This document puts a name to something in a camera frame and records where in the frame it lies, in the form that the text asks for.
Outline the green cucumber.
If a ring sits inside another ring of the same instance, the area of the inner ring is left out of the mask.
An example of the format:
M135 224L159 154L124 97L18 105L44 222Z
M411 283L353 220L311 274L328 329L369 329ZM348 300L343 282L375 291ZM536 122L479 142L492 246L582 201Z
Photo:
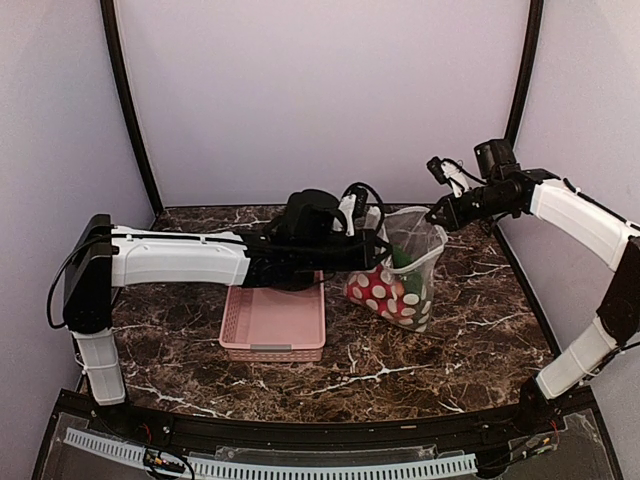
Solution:
M404 286L405 294L416 294L418 297L422 294L424 281L422 274L415 264L413 258L400 246L394 245L392 252L392 262L394 269L406 269L411 266L411 269L404 273L396 273L396 277Z

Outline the clear zip top bag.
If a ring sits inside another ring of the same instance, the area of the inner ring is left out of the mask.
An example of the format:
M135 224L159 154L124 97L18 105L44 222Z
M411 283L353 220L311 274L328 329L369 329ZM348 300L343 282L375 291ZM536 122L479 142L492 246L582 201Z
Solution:
M386 214L378 238L392 247L391 254L372 270L349 274L343 287L350 302L416 333L427 330L434 270L448 241L442 227L426 221L427 212L409 206Z

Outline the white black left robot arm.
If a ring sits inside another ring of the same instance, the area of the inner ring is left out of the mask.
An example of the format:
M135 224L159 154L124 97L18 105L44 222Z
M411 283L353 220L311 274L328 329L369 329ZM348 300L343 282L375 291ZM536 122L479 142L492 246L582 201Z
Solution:
M113 335L112 291L138 284L211 283L295 291L318 284L322 272L371 270L392 254L382 238L382 218L358 228L366 201L378 193L356 182L341 197L318 189L292 193L283 211L259 231L213 234L154 232L115 225L108 214L87 223L58 268L47 293L53 302L64 287L62 320L46 317L51 329L67 329L101 417L120 436L141 427L140 412L127 403Z

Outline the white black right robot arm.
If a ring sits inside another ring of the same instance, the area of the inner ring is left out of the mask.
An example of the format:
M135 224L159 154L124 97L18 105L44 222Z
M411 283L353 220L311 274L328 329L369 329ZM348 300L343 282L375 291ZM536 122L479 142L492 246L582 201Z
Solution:
M459 162L434 156L426 167L449 188L426 219L448 232L481 221L521 216L541 221L566 236L561 250L581 249L580 259L594 268L577 266L570 274L552 275L552 287L599 293L582 307L590 321L575 329L568 343L548 365L521 387L510 424L530 434L556 416L564 400L594 379L616 356L639 344L639 225L588 196L568 178L544 168L523 167L505 139L491 139L474 148L477 174Z

